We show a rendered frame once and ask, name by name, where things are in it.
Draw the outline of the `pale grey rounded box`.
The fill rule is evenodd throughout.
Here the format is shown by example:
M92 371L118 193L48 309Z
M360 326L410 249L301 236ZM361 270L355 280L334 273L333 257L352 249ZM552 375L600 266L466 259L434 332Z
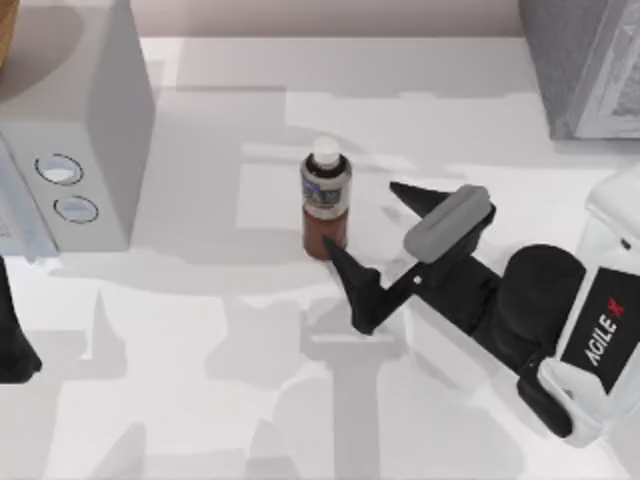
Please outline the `pale grey rounded box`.
M490 211L486 187L463 185L406 233L404 248L417 260L434 263Z

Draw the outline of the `brown bottle with white cap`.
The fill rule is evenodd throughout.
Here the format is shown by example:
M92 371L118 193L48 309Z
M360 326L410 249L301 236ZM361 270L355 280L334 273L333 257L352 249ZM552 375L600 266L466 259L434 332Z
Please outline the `brown bottle with white cap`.
M305 252L326 261L324 237L345 248L351 205L352 164L332 137L318 137L300 166Z

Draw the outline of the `grey cabinet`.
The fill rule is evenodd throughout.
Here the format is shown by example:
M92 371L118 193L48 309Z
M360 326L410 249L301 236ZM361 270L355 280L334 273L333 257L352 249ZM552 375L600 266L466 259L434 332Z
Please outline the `grey cabinet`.
M554 139L640 140L640 0L519 0Z

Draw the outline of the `small round microwave knob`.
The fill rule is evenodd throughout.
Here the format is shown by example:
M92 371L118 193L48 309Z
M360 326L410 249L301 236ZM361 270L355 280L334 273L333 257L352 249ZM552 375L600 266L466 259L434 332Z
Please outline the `small round microwave knob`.
M57 199L53 208L63 220L75 224L88 224L99 216L98 206L90 199L79 195Z

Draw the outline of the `pale microwave oven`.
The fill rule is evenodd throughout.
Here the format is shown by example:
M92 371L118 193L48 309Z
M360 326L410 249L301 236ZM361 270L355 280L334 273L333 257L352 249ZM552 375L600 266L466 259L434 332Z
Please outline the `pale microwave oven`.
M0 255L125 250L154 120L130 0L20 0L0 70ZM34 161L53 153L74 158L83 179L41 178ZM98 206L94 222L54 211L74 195Z

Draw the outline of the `large round microwave knob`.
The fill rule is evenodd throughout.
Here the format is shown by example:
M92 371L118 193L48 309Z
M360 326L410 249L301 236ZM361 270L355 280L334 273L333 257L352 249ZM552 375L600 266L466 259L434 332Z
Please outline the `large round microwave knob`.
M36 158L34 167L41 178L55 185L74 185L84 177L82 166L74 158L61 153Z

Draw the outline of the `wooden cupboard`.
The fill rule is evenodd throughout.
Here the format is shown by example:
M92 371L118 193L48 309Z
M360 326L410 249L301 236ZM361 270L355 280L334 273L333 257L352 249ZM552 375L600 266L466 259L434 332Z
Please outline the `wooden cupboard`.
M8 57L20 0L0 0L0 70Z

